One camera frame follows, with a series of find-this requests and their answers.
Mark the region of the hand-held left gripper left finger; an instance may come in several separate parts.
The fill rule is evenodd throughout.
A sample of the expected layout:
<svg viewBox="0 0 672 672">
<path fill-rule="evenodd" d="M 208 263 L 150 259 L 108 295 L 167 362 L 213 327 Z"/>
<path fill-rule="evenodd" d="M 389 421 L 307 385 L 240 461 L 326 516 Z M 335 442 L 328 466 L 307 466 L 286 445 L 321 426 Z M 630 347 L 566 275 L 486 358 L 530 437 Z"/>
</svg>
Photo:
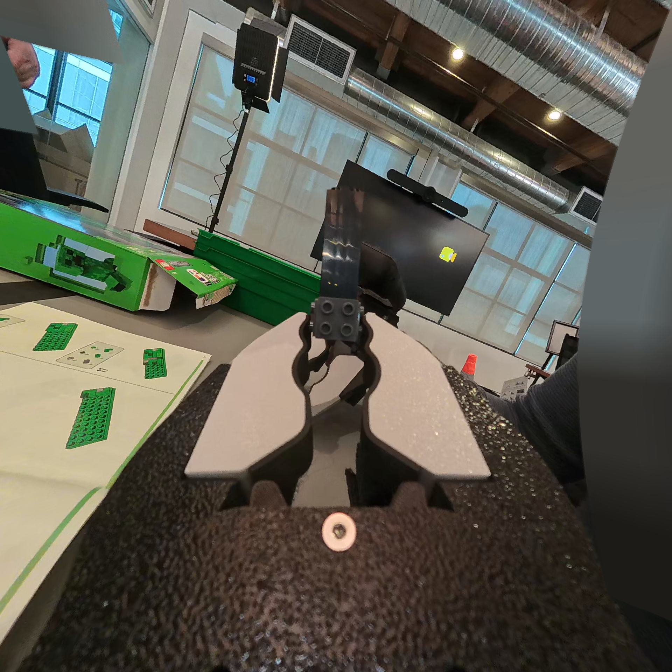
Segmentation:
<svg viewBox="0 0 672 672">
<path fill-rule="evenodd" d="M 313 461 L 310 319 L 297 313 L 235 357 L 185 467 L 190 479 L 234 481 L 243 499 L 275 483 L 291 505 Z"/>
</svg>

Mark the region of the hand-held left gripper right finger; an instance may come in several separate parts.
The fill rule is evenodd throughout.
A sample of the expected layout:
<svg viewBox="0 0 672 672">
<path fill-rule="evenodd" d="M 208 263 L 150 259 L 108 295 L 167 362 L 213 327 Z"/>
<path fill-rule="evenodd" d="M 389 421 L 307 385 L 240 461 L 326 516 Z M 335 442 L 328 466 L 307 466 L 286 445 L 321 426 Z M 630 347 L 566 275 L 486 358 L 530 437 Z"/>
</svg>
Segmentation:
<svg viewBox="0 0 672 672">
<path fill-rule="evenodd" d="M 406 483 L 428 506 L 450 508 L 444 484 L 486 481 L 491 471 L 441 362 L 381 317 L 362 321 L 362 370 L 347 403 L 362 406 L 355 470 L 347 470 L 350 505 L 386 507 Z"/>
</svg>

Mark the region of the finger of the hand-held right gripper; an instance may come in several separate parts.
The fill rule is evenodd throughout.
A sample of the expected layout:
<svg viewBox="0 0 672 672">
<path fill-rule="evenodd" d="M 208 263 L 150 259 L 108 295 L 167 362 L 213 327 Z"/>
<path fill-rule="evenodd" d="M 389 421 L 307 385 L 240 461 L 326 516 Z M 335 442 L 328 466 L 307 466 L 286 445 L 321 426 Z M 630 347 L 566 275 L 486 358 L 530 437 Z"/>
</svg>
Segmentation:
<svg viewBox="0 0 672 672">
<path fill-rule="evenodd" d="M 364 367 L 363 362 L 332 362 L 308 393 L 312 420 L 340 401 L 341 392 Z"/>
</svg>

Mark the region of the black and tan brick assembly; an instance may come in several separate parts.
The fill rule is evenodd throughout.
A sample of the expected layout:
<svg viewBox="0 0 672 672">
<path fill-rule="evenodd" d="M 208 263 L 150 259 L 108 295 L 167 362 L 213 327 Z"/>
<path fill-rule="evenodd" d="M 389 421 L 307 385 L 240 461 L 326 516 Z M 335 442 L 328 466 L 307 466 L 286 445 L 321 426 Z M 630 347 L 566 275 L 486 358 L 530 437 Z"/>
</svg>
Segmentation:
<svg viewBox="0 0 672 672">
<path fill-rule="evenodd" d="M 327 191 L 320 292 L 310 314 L 316 338 L 344 343 L 359 340 L 363 210 L 363 191 L 348 188 Z"/>
</svg>

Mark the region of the person's right forearm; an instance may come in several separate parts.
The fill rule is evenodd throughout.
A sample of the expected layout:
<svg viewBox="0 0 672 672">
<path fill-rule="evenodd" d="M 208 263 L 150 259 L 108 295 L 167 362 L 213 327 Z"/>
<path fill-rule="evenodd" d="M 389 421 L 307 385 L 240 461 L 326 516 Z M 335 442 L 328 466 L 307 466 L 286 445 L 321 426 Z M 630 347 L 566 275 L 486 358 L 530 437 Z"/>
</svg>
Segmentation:
<svg viewBox="0 0 672 672">
<path fill-rule="evenodd" d="M 587 503 L 579 412 L 578 354 L 515 400 L 479 387 L 490 406 L 541 455 L 575 507 Z"/>
</svg>

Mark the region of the grey desk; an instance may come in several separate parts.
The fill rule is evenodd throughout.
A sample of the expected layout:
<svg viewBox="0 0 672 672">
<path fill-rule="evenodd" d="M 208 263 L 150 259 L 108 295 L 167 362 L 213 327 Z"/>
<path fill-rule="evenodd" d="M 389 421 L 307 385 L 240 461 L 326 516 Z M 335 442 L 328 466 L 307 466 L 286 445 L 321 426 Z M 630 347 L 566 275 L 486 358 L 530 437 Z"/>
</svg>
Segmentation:
<svg viewBox="0 0 672 672">
<path fill-rule="evenodd" d="M 270 328 L 226 307 L 197 309 L 183 289 L 175 292 L 167 311 L 129 313 L 2 270 L 1 309 L 27 302 L 38 302 L 122 331 L 210 354 L 197 385 L 218 365 L 230 363 Z M 355 468 L 360 408 L 328 402 L 319 410 L 315 419 L 313 463 L 299 482 L 292 505 L 343 510 L 350 505 L 345 470 Z M 90 518 L 63 551 L 1 643 L 2 671 L 18 671 L 38 638 L 47 632 L 76 562 L 86 554 L 82 547 L 88 543 L 92 521 Z"/>
</svg>

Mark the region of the black monitor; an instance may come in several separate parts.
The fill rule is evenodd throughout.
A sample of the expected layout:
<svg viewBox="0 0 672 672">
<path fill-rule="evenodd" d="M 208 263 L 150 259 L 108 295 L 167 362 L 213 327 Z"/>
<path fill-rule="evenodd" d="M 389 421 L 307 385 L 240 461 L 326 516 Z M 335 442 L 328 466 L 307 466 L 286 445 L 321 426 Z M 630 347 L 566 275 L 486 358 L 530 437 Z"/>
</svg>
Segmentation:
<svg viewBox="0 0 672 672">
<path fill-rule="evenodd" d="M 336 188 L 364 192 L 362 243 L 396 261 L 407 299 L 449 315 L 489 235 L 353 161 Z M 311 253 L 321 265 L 323 225 Z"/>
</svg>

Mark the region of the black webcam bar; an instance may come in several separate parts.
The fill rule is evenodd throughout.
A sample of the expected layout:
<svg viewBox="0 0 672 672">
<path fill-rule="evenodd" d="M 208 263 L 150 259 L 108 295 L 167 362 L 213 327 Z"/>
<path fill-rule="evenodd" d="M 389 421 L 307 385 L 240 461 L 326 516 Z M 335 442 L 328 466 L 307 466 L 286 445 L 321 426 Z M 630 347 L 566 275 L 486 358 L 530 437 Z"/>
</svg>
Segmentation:
<svg viewBox="0 0 672 672">
<path fill-rule="evenodd" d="M 462 219 L 466 218 L 468 215 L 467 207 L 462 206 L 454 200 L 441 195 L 433 187 L 423 185 L 420 182 L 411 179 L 409 176 L 398 172 L 397 170 L 388 170 L 386 179 L 398 185 L 402 189 L 406 189 L 407 191 L 411 192 L 424 203 L 437 206 L 446 212 L 449 212 L 451 215 L 455 215 Z"/>
</svg>

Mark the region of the green plastic crate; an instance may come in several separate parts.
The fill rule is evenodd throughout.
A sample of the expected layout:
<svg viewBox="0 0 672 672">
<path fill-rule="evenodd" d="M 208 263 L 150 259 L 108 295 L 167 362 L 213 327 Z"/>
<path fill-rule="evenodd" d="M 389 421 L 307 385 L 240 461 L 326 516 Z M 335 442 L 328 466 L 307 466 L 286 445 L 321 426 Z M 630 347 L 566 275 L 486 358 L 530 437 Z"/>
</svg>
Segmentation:
<svg viewBox="0 0 672 672">
<path fill-rule="evenodd" d="M 296 313 L 309 313 L 320 293 L 319 275 L 205 230 L 194 255 L 237 279 L 223 303 L 272 326 Z"/>
</svg>

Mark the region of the framed picture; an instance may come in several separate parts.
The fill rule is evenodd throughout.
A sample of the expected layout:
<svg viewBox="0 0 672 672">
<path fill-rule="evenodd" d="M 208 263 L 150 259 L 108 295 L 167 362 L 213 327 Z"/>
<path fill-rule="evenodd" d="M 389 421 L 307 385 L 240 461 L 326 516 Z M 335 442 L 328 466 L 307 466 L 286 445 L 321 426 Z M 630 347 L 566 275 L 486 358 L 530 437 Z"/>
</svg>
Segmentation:
<svg viewBox="0 0 672 672">
<path fill-rule="evenodd" d="M 543 369 L 546 369 L 550 364 L 552 357 L 561 357 L 562 349 L 565 344 L 565 341 L 569 338 L 577 340 L 579 333 L 579 326 L 572 323 L 566 323 L 563 321 L 553 320 L 552 326 L 550 329 L 550 334 L 547 340 L 545 352 L 547 358 L 542 366 Z"/>
</svg>

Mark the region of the green cardboard box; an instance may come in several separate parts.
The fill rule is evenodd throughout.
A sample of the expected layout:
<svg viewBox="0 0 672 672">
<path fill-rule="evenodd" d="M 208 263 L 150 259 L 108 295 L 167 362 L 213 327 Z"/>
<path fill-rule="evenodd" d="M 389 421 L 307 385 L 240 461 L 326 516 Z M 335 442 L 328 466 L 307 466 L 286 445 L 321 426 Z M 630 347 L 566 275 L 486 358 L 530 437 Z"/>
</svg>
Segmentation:
<svg viewBox="0 0 672 672">
<path fill-rule="evenodd" d="M 203 308 L 228 297 L 238 283 L 204 259 L 5 191 L 1 268 L 133 312 L 167 310 L 177 284 Z"/>
</svg>

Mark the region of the black light stand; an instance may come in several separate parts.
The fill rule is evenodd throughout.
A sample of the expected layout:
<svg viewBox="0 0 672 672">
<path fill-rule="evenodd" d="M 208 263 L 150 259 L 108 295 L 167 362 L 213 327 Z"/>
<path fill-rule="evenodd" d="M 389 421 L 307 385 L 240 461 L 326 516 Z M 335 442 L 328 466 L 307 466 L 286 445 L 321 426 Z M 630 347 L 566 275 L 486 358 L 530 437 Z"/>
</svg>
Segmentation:
<svg viewBox="0 0 672 672">
<path fill-rule="evenodd" d="M 227 144 L 229 145 L 229 149 L 231 150 L 227 154 L 227 156 L 229 157 L 229 162 L 227 164 L 223 164 L 224 155 L 220 157 L 220 162 L 223 164 L 224 168 L 223 172 L 224 179 L 223 184 L 218 192 L 218 199 L 212 212 L 212 216 L 210 218 L 209 223 L 206 226 L 206 230 L 209 233 L 214 233 L 220 222 L 220 214 L 223 207 L 224 196 L 229 186 L 232 170 L 235 165 L 234 163 L 236 161 L 237 154 L 240 148 L 242 134 L 244 134 L 245 132 L 245 127 L 247 125 L 250 111 L 251 107 L 249 105 L 243 105 L 240 114 L 236 117 L 236 119 L 233 122 L 234 132 L 227 139 Z"/>
</svg>

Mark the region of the white air vent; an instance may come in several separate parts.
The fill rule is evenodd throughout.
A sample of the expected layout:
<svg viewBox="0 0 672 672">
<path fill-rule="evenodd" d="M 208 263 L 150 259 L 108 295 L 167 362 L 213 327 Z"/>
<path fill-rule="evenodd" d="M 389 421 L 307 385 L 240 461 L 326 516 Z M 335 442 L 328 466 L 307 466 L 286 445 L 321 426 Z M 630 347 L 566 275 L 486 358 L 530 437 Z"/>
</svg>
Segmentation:
<svg viewBox="0 0 672 672">
<path fill-rule="evenodd" d="M 579 190 L 568 212 L 586 223 L 597 224 L 602 203 L 602 195 L 584 186 Z"/>
<path fill-rule="evenodd" d="M 338 85 L 346 84 L 356 55 L 354 47 L 296 15 L 290 19 L 284 45 L 298 63 Z"/>
</svg>

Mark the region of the black light panel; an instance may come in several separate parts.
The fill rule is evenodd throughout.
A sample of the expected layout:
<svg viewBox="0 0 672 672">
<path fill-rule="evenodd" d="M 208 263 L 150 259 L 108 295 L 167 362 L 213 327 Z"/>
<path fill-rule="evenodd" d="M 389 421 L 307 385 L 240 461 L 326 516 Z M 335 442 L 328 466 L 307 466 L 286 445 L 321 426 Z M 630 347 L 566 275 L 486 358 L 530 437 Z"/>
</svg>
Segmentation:
<svg viewBox="0 0 672 672">
<path fill-rule="evenodd" d="M 241 92 L 245 109 L 269 113 L 270 100 L 279 102 L 284 86 L 288 49 L 279 36 L 244 23 L 237 30 L 232 83 Z"/>
</svg>

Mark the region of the large silver ventilation duct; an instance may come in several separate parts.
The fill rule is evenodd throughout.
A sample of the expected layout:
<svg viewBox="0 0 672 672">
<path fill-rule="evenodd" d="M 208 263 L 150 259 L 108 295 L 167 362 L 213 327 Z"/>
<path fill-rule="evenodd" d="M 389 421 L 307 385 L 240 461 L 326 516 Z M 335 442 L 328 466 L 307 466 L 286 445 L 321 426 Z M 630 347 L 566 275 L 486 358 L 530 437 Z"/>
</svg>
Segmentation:
<svg viewBox="0 0 672 672">
<path fill-rule="evenodd" d="M 618 146 L 646 62 L 559 1 L 433 1 L 425 25 Z"/>
</svg>

